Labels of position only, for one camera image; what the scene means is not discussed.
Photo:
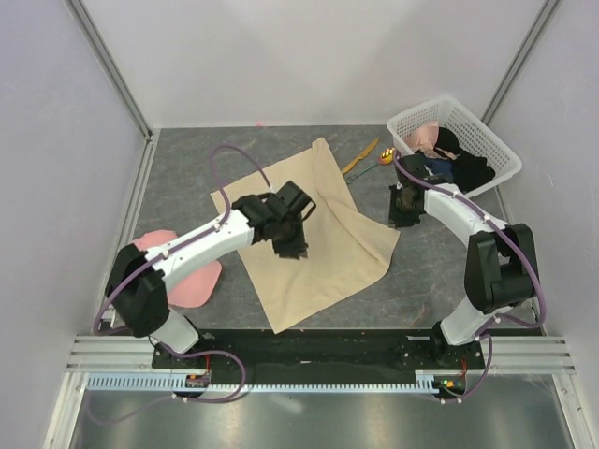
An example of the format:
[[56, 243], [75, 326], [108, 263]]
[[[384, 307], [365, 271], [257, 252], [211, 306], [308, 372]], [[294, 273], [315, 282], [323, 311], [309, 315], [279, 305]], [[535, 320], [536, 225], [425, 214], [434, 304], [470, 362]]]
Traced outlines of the beige cloth napkin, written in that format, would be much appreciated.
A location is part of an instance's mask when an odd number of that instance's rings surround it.
[[222, 173], [228, 197], [258, 194], [295, 182], [315, 202], [303, 226], [309, 245], [300, 260], [282, 259], [270, 243], [223, 257], [223, 272], [203, 307], [204, 326], [376, 327], [383, 323], [375, 285], [389, 272], [398, 231], [358, 210], [329, 143], [309, 147], [262, 171], [247, 167], [238, 180]]

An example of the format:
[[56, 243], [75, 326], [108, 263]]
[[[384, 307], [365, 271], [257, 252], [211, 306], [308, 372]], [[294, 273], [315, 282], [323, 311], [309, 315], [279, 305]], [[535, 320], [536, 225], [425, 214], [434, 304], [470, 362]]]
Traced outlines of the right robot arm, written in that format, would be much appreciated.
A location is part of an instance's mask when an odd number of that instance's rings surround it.
[[432, 176], [417, 154], [396, 155], [398, 185], [390, 216], [395, 225], [419, 222], [428, 215], [442, 223], [466, 247], [465, 297], [433, 327], [431, 362], [450, 368], [462, 357], [462, 345], [483, 337], [492, 325], [509, 321], [541, 327], [547, 306], [539, 281], [532, 229], [502, 221], [466, 197], [445, 177]]

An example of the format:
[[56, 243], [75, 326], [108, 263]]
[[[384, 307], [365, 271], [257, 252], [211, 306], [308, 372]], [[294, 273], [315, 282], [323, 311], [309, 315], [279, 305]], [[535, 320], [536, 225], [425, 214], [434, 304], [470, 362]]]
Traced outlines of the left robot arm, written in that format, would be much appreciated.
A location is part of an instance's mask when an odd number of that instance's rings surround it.
[[168, 304], [168, 294], [201, 268], [220, 257], [269, 241], [283, 259], [307, 255], [303, 223], [315, 211], [315, 202], [293, 181], [278, 191], [225, 200], [225, 212], [214, 220], [147, 250], [131, 243], [113, 263], [105, 289], [113, 307], [136, 338], [157, 340], [186, 368], [205, 357], [199, 332]]

